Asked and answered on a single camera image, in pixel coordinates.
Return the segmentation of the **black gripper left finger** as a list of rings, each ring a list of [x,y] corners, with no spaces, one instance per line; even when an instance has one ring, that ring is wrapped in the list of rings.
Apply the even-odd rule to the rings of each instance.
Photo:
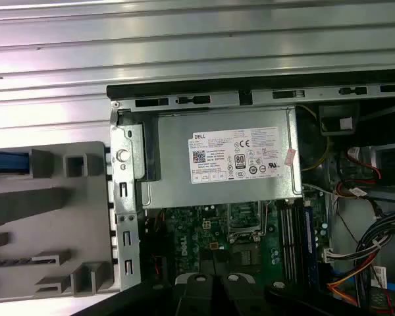
[[[148,280],[75,315],[210,315],[213,277],[192,273],[185,283]]]

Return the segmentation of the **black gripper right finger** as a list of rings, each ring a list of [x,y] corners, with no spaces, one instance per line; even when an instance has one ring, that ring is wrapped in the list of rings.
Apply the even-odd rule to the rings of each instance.
[[[306,287],[261,287],[239,274],[221,279],[227,315],[365,315],[365,310]]]

